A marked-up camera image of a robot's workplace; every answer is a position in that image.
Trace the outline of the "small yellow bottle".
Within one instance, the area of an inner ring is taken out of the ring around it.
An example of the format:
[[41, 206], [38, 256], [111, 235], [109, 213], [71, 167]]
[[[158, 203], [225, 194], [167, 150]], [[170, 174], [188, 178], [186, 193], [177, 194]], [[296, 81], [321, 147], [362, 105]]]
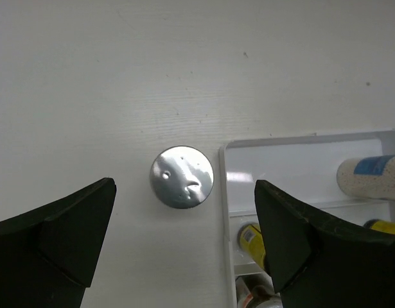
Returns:
[[239, 247], [262, 269], [265, 270], [265, 246], [258, 223], [243, 225], [238, 232]]
[[371, 219], [364, 224], [365, 228], [395, 235], [395, 223], [381, 219]]

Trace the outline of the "short red-label jar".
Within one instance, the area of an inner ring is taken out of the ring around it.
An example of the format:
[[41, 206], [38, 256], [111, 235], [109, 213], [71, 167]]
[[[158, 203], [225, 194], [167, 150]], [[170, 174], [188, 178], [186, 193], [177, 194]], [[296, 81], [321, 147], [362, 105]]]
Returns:
[[263, 275], [239, 276], [235, 286], [238, 308], [283, 308], [281, 298], [271, 292], [270, 284]]

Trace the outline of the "tall silver-capped shaker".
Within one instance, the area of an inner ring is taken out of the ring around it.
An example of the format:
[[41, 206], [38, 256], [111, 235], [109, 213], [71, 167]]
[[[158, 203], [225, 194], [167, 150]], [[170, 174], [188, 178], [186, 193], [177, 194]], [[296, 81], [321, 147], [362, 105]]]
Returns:
[[209, 159], [191, 146], [173, 146], [158, 154], [149, 179], [153, 192], [163, 204], [182, 210], [205, 202], [215, 181]]
[[348, 196], [395, 201], [395, 155], [347, 159], [338, 167], [337, 184]]

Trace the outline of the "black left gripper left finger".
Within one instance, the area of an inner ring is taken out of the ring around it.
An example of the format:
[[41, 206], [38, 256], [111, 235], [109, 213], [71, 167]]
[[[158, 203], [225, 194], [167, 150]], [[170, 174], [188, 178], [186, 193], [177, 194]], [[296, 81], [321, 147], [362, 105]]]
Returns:
[[114, 180], [102, 178], [0, 221], [0, 307], [80, 307], [116, 193]]

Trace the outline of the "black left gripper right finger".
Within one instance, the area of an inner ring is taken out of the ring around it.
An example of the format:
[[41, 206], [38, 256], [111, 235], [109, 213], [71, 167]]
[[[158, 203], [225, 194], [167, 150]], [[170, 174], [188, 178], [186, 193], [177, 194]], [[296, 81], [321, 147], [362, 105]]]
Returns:
[[254, 190], [267, 273], [284, 307], [395, 307], [395, 235], [304, 203], [266, 180]]

